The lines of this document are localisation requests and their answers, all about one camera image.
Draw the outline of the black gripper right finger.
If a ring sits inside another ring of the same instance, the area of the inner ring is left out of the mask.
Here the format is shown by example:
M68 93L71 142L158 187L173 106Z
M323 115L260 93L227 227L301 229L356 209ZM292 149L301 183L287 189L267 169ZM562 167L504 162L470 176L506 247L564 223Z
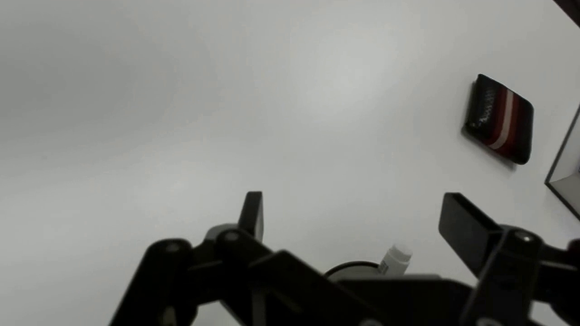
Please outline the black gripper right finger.
M548 245L532 231L497 225L464 194L443 198L439 234L477 278L463 326L537 326L535 301L580 326L580 241Z

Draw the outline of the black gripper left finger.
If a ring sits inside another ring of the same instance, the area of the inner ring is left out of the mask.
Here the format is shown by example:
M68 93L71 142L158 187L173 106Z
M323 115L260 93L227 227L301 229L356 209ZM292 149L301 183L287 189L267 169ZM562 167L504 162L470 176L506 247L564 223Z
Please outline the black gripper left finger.
M261 192L249 192L240 221L213 227L198 247L151 245L111 326L193 326L209 303L222 303L242 326L387 326L354 294L263 245Z

